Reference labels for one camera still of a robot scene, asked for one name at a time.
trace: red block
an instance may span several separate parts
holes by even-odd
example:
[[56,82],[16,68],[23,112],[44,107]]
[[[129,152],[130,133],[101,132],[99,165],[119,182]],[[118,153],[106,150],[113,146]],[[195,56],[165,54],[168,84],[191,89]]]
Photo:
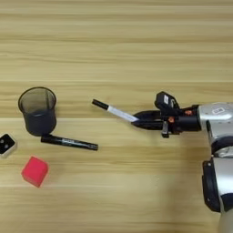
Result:
[[48,171],[48,165],[46,162],[31,157],[22,171],[22,176],[25,181],[30,184],[40,187]]

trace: cup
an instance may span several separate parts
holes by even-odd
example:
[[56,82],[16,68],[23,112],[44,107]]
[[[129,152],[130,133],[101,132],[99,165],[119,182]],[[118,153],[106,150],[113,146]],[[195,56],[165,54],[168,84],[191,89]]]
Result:
[[25,118],[25,127],[33,136],[50,134],[56,127],[56,95],[46,87],[26,90],[18,100]]

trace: small black box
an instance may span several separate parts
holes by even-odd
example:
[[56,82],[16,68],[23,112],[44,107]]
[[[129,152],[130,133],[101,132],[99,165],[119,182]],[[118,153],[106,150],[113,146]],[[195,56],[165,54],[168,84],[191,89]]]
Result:
[[7,134],[0,137],[0,157],[9,156],[17,147],[17,143]]

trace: black marker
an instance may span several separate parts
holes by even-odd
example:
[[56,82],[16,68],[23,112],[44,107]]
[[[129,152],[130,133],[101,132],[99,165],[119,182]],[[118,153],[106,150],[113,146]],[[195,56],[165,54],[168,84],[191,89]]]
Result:
[[41,137],[41,142],[45,142],[48,144],[55,144],[55,145],[61,145],[66,147],[78,147],[83,149],[91,149],[91,150],[98,150],[97,144],[92,144],[88,142],[63,138],[63,137],[56,137],[52,135],[43,135]]
[[138,121],[138,118],[132,116],[132,115],[129,115],[128,113],[125,113],[125,112],[122,112],[121,110],[118,110],[116,109],[115,107],[113,106],[109,106],[103,102],[100,102],[96,99],[93,99],[93,102],[92,102],[93,105],[95,106],[99,106],[103,109],[105,109],[107,112],[110,112],[118,117],[121,117],[129,122],[135,122],[135,121]]

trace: white marker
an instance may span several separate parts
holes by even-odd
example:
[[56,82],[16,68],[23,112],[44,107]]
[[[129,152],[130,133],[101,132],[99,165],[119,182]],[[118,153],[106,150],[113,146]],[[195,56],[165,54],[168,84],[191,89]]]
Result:
[[127,120],[129,122],[135,122],[135,121],[138,120],[138,118],[136,118],[136,117],[134,117],[132,115],[129,115],[128,113],[122,112],[121,110],[118,110],[115,107],[109,106],[109,105],[107,105],[107,104],[105,104],[103,102],[100,102],[100,101],[96,100],[96,99],[93,99],[92,104],[95,105],[95,106],[99,106],[99,107],[105,109],[107,112],[110,112],[110,113],[112,113],[112,114],[114,114],[114,115],[116,115],[118,117],[121,117],[121,118],[123,118],[123,119],[125,119],[125,120]]

